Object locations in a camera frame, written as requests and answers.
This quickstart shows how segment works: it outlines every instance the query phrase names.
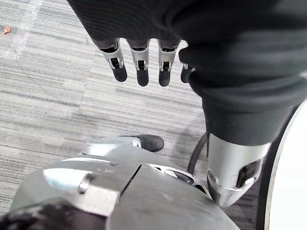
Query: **black cable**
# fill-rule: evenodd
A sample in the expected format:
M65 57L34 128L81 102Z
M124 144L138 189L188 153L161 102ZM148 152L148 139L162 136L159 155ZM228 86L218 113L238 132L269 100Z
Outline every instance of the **black cable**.
M192 155L189 161L189 165L188 165L188 173L194 174L194 170L195 170L195 165L196 162L198 160L198 158L200 157L201 154L201 150L203 149L203 147L205 146L205 144L208 142L209 140L209 132L205 132L205 134L200 138L200 140L198 141Z

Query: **debris on floor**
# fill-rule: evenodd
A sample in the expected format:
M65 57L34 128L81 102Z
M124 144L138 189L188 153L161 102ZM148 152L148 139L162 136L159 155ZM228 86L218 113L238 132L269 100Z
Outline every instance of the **debris on floor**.
M7 33L9 33L11 31L11 29L9 28L9 27L7 27L7 26L5 26L4 27L4 32L2 32L2 34L4 35L4 34L7 34Z

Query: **gray carpet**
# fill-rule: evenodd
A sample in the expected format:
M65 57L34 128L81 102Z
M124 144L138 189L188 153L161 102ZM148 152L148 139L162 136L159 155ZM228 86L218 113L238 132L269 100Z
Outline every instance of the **gray carpet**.
M178 57L170 85L160 87L152 40L150 82L142 88L128 44L121 41L128 80L120 83L64 0L1 0L5 26L12 31L0 34L0 213L26 175L100 137L159 135L160 155L187 167L205 124L201 99L180 81ZM205 165L203 155L202 179ZM255 191L226 210L242 229L253 229Z

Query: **white surface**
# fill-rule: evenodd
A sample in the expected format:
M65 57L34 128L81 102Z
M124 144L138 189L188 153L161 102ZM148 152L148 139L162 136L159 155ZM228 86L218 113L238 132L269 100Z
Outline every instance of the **white surface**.
M307 229L306 162L307 103L304 103L294 118L281 151L273 186L270 230Z

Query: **black fingertip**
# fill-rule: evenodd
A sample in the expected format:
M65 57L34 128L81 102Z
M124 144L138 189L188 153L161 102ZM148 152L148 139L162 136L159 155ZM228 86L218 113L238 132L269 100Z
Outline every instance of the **black fingertip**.
M192 66L189 66L188 69L185 69L184 67L182 67L181 81L183 83L188 83L189 82L189 76L190 76L191 72L193 72L193 67Z
M121 69L120 68L113 69L113 73L115 79L118 80L119 82L124 82L127 79L127 71L125 65Z
M140 86L146 86L148 85L149 81L149 76L148 76L148 69L147 70L137 70L136 71L137 78L138 78L138 83Z
M171 79L171 72L164 70L159 72L159 84L163 87L168 86Z
M140 139L142 149L150 152L158 152L164 147L164 140L155 135L138 135L135 136Z

